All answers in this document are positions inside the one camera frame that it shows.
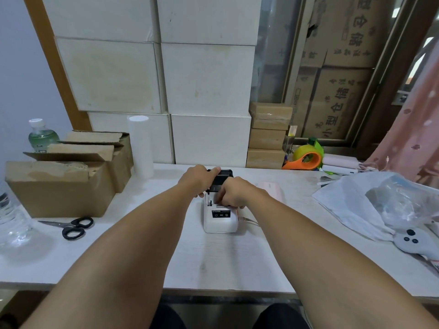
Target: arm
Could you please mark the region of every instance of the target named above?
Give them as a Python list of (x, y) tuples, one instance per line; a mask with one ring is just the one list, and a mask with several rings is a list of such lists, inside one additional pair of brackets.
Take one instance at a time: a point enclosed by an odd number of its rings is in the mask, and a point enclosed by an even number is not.
[(315, 328), (439, 328), (369, 258), (265, 190), (228, 178), (218, 199), (253, 213)]
[(149, 328), (189, 203), (220, 170), (189, 168), (176, 186), (108, 229), (22, 328)]

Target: wall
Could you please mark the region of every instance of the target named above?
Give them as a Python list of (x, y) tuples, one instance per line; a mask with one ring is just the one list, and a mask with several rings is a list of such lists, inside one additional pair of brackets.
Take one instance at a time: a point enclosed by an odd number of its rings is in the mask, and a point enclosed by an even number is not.
[(28, 120), (60, 137), (72, 129), (23, 0), (0, 0), (0, 180), (7, 160), (31, 150)]

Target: white table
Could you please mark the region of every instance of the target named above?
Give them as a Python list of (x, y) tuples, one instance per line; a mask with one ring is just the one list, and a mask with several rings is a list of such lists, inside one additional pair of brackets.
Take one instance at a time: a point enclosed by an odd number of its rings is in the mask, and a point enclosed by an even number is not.
[[(97, 218), (95, 226), (79, 240), (64, 240), (61, 229), (34, 219), (35, 235), (28, 245), (14, 251), (0, 251), (0, 288), (51, 288), (104, 231), (147, 199), (175, 185), (187, 167), (155, 164), (155, 175), (151, 180), (140, 182), (132, 177), (124, 192), (114, 197), (106, 214)], [(402, 253), (392, 243), (370, 241), (349, 230), (311, 197), (318, 189), (316, 183), (322, 172), (232, 170), (235, 176), (254, 184), (260, 181), (277, 182), (288, 206), (350, 243), (387, 271), (409, 293), (417, 297), (439, 297), (439, 275), (431, 267)], [(189, 206), (180, 241), (166, 272), (164, 287), (190, 289), (191, 293), (206, 295), (227, 295), (232, 291), (293, 296), (294, 290), (274, 259), (261, 229), (246, 224), (233, 234), (205, 233), (202, 203), (202, 199), (194, 199)]]

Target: white roll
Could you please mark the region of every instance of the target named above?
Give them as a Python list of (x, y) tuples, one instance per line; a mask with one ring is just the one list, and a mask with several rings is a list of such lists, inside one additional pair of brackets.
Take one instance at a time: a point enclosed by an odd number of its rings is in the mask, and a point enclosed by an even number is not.
[(359, 161), (355, 157), (325, 154), (323, 156), (323, 164), (346, 168), (358, 168)]
[(149, 118), (145, 115), (128, 117), (129, 138), (133, 151), (134, 173), (148, 179), (154, 175)]

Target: water bottle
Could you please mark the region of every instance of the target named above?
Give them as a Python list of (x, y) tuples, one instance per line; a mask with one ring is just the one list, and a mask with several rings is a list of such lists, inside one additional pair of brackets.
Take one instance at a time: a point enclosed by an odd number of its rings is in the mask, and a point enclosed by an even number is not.
[(0, 247), (18, 247), (28, 242), (32, 229), (29, 219), (0, 183)]
[(52, 129), (47, 129), (43, 119), (29, 120), (32, 132), (29, 134), (29, 143), (35, 152), (47, 152), (51, 143), (58, 143), (58, 134)]

